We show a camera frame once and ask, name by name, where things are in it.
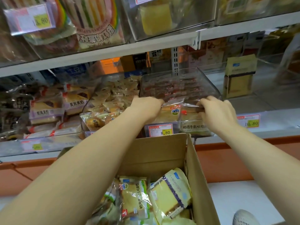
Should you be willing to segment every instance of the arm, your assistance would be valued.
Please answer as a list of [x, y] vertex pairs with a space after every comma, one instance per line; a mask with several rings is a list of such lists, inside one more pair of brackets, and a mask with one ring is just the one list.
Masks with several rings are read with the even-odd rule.
[[162, 100], [134, 98], [119, 117], [54, 162], [0, 212], [2, 225], [83, 225], [111, 184], [128, 147]]
[[204, 123], [247, 166], [257, 184], [288, 224], [300, 224], [300, 162], [238, 124], [231, 103], [201, 99]]

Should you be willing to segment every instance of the hand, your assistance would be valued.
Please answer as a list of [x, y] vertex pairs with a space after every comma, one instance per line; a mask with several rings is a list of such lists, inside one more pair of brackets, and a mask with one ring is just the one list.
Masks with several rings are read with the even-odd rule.
[[220, 136], [233, 128], [240, 127], [235, 110], [228, 100], [223, 102], [213, 96], [208, 96], [198, 103], [205, 109], [205, 112], [199, 113], [204, 124], [215, 134]]
[[136, 115], [142, 116], [145, 119], [145, 123], [150, 123], [158, 116], [163, 104], [164, 101], [162, 99], [154, 97], [138, 98], [135, 96], [129, 108], [133, 112], [136, 112]]

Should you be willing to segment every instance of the forearm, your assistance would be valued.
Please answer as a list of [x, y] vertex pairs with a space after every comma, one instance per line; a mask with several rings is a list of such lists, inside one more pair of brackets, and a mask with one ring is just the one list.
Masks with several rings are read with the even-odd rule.
[[300, 224], [300, 162], [243, 127], [220, 137], [242, 159], [287, 223]]
[[1, 224], [84, 224], [112, 182], [127, 148], [145, 121], [143, 115], [128, 108], [83, 140], [3, 209]]

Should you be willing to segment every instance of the white sneaker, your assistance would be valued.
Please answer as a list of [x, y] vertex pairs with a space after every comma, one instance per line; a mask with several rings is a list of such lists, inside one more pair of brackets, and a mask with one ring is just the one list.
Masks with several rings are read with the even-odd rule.
[[260, 225], [260, 223], [250, 212], [240, 209], [234, 214], [232, 225]]

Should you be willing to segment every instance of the price number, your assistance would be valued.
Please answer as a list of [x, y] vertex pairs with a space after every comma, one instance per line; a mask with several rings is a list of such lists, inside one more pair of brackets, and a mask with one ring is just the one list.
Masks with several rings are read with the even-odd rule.
[[35, 151], [40, 151], [40, 150], [43, 150], [43, 147], [42, 147], [41, 143], [39, 143], [39, 144], [33, 144], [32, 145], [32, 149], [35, 150]]
[[248, 120], [246, 122], [246, 127], [247, 128], [256, 128], [256, 127], [259, 127], [260, 126], [260, 121], [257, 119], [257, 120]]
[[161, 135], [171, 135], [172, 133], [172, 129], [167, 129], [167, 130], [162, 130], [162, 132], [160, 133]]
[[35, 19], [36, 27], [38, 27], [40, 29], [48, 28], [51, 26], [50, 21], [49, 21], [49, 16], [47, 13], [35, 15], [33, 18]]

